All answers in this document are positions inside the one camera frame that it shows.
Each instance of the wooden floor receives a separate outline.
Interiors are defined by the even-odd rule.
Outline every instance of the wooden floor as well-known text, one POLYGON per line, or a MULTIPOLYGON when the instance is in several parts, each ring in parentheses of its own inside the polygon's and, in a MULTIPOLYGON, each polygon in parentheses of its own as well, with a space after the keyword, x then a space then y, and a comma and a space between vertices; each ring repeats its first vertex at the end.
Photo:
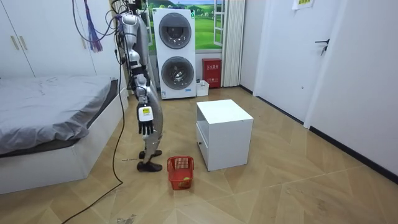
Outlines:
MULTIPOLYGON (((195 160, 192 188, 173 191, 167 169, 136 170, 143 141, 135 99, 130 104, 116 154, 124 184, 69 223, 398 223, 398 185, 240 88, 162 101, 164 154, 153 161, 165 166, 175 155, 195 160), (195 103, 221 99, 254 117, 249 163, 207 172, 195 139, 195 103)), ((111 158, 120 130, 87 179, 0 195, 0 223, 61 223, 115 186, 111 158)))

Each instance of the humanoid robot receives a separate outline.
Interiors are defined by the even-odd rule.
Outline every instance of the humanoid robot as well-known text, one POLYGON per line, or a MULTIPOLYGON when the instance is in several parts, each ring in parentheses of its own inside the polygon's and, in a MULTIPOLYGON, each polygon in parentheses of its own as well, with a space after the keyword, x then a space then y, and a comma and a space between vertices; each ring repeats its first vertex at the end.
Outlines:
POLYGON ((157 148, 162 138, 163 112, 152 81, 152 69, 148 68, 146 25, 134 11, 128 11, 118 16, 118 29, 118 45, 124 49, 121 62, 124 62, 129 73, 128 87, 134 91, 138 100, 139 134, 143 134, 145 142, 145 149, 139 153, 139 158, 143 161, 138 163, 137 169, 141 172, 157 172, 162 170, 162 165, 150 160, 162 154, 157 148))

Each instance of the red fire extinguisher box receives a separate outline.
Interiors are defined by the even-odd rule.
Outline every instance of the red fire extinguisher box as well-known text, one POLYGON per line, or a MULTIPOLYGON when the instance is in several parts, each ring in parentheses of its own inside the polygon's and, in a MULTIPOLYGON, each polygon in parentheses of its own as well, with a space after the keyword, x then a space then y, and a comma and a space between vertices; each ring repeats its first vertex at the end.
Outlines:
POLYGON ((221 86, 221 59, 203 58, 203 80, 209 83, 209 88, 221 86))

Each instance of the gray bedsheet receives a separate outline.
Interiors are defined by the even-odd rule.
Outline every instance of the gray bedsheet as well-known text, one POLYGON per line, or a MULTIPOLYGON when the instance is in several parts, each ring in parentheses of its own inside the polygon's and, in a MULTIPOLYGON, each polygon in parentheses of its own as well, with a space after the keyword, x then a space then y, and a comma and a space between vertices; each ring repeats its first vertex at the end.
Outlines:
POLYGON ((0 79, 0 154, 85 137, 110 86, 99 76, 0 79))

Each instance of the red plastic basket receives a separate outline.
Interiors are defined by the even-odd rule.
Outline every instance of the red plastic basket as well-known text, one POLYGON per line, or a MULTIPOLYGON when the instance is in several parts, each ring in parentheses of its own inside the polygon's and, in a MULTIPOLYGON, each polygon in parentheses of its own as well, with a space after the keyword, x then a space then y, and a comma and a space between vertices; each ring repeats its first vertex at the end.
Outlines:
POLYGON ((190 156, 173 156, 167 159, 167 171, 173 190, 189 189, 193 179, 193 159, 190 156))

